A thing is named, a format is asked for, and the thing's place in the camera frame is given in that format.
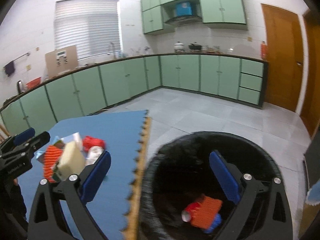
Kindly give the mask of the cream foam sponge block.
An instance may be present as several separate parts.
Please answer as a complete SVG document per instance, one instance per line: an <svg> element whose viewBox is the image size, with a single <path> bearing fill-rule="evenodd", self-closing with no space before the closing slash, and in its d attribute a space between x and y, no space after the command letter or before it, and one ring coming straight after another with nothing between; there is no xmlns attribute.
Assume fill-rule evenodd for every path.
<svg viewBox="0 0 320 240"><path fill-rule="evenodd" d="M85 168L85 164L86 159L76 141L68 142L57 163L56 174L61 181L66 180L73 174L79 175Z"/></svg>

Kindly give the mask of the blue plastic bag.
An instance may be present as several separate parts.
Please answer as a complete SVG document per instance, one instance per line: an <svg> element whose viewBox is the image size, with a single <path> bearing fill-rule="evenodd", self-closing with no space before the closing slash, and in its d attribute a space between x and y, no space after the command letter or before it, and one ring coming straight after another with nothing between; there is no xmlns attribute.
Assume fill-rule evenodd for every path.
<svg viewBox="0 0 320 240"><path fill-rule="evenodd" d="M204 230L204 233L212 233L221 224L221 222L222 222L222 218L221 218L221 215L218 213L215 216L215 218L214 218L212 224L210 225L210 227L207 228L206 230Z"/></svg>

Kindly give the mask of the orange foam net sleeve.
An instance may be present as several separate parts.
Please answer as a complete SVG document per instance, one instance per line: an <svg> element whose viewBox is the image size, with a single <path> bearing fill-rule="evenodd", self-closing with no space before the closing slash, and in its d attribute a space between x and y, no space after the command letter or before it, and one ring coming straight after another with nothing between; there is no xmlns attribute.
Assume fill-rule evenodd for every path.
<svg viewBox="0 0 320 240"><path fill-rule="evenodd" d="M191 225L206 230L212 224L215 216L220 212L223 202L219 199L204 196L201 204L202 206L191 221Z"/></svg>

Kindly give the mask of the red gold paper cup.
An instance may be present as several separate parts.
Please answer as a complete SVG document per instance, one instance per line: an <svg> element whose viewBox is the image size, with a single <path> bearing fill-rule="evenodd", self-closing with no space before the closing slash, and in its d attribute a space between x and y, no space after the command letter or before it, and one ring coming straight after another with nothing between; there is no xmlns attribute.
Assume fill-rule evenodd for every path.
<svg viewBox="0 0 320 240"><path fill-rule="evenodd" d="M196 213L201 206L201 202L193 202L189 204L181 213L182 220L184 222L191 222L195 218Z"/></svg>

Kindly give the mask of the black trash bin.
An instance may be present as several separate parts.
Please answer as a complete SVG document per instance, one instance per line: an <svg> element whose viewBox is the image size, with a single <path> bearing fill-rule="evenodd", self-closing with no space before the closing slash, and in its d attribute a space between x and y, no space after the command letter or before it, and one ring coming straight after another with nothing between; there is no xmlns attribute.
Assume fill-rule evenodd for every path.
<svg viewBox="0 0 320 240"><path fill-rule="evenodd" d="M149 162L142 183L139 211L141 239L216 239L235 205L225 196L210 168L209 156L218 151L241 173L260 181L282 179L274 159L260 146L231 133L195 132L163 145ZM221 224L212 232L184 222L181 213L204 196L223 202Z"/></svg>

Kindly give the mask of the kitchen faucet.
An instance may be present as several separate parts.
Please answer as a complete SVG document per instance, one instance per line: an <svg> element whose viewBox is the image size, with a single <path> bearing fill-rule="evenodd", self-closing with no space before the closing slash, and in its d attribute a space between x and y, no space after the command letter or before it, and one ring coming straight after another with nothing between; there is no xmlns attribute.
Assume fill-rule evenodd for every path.
<svg viewBox="0 0 320 240"><path fill-rule="evenodd" d="M112 59L116 59L116 48L113 42L110 42L107 49L107 54L112 55Z"/></svg>

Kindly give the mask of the green lower kitchen cabinets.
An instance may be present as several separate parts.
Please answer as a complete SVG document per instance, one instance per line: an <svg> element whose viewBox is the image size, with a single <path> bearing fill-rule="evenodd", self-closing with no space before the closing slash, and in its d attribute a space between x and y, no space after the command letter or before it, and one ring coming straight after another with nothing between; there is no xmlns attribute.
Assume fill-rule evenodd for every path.
<svg viewBox="0 0 320 240"><path fill-rule="evenodd" d="M268 62L243 56L155 54L94 64L62 74L1 108L7 131L41 133L159 88L213 96L255 108L264 102Z"/></svg>

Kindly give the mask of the printed snack wrapper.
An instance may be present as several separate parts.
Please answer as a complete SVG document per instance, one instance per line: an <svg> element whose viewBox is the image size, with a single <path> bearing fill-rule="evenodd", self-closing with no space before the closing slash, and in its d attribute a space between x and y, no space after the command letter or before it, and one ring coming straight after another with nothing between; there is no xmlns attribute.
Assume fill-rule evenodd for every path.
<svg viewBox="0 0 320 240"><path fill-rule="evenodd" d="M54 147L63 150L65 148L65 143L62 140L58 140L53 144Z"/></svg>

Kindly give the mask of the red basin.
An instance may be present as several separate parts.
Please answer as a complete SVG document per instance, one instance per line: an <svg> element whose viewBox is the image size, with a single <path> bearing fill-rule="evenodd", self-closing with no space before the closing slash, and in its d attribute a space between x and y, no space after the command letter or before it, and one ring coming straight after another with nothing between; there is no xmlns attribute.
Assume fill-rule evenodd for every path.
<svg viewBox="0 0 320 240"><path fill-rule="evenodd" d="M37 77L31 81L29 81L28 83L26 83L26 88L28 90L38 86L41 83L41 77Z"/></svg>

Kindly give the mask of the cardboard panel on counter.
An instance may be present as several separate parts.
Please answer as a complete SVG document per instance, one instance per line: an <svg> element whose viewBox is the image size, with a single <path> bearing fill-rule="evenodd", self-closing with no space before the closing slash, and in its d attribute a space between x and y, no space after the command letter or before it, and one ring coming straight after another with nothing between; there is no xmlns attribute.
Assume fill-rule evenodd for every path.
<svg viewBox="0 0 320 240"><path fill-rule="evenodd" d="M45 55L48 77L51 79L78 66L76 46L68 46Z"/></svg>

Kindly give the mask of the brown wooden door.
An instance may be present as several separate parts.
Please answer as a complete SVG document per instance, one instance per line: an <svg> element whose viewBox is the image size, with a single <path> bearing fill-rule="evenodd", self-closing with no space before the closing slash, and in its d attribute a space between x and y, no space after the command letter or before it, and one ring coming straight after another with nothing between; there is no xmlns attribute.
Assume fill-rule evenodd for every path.
<svg viewBox="0 0 320 240"><path fill-rule="evenodd" d="M300 117L311 138L319 128L319 18L308 11L304 14L308 43L308 79Z"/></svg>
<svg viewBox="0 0 320 240"><path fill-rule="evenodd" d="M261 7L268 61L265 101L294 112L303 75L303 39L298 15L271 5Z"/></svg>

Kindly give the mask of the window blind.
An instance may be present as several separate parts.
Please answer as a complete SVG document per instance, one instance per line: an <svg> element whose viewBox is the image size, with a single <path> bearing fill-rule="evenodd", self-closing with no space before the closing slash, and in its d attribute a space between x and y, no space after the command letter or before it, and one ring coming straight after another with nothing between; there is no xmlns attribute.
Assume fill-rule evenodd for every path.
<svg viewBox="0 0 320 240"><path fill-rule="evenodd" d="M55 49L76 46L79 59L121 51L119 0L63 0L55 4Z"/></svg>

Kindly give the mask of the white cooking pot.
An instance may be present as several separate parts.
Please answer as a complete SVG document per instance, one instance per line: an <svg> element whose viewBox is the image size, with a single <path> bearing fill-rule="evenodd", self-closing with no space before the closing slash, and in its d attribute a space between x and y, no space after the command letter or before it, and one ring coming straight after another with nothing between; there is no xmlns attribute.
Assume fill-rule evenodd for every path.
<svg viewBox="0 0 320 240"><path fill-rule="evenodd" d="M183 52L185 52L185 46L184 46L184 44L182 43L182 42L176 42L175 44L174 44L174 52L176 52L176 53L183 53Z"/></svg>

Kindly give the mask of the range hood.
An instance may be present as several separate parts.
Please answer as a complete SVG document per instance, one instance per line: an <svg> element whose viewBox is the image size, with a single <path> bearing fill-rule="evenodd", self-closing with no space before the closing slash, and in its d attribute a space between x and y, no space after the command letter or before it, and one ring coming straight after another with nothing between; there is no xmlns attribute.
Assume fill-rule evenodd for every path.
<svg viewBox="0 0 320 240"><path fill-rule="evenodd" d="M197 15L185 15L185 16L176 16L165 22L165 24L172 25L175 27L180 27L183 25L193 24L196 22L202 22L202 18Z"/></svg>

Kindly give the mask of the blue box above hood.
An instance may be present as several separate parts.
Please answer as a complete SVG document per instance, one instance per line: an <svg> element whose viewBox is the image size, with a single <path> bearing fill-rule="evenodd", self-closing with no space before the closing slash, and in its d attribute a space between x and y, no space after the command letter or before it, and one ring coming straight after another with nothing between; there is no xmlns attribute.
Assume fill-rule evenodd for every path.
<svg viewBox="0 0 320 240"><path fill-rule="evenodd" d="M190 2L181 2L176 4L176 16L192 16L193 8Z"/></svg>

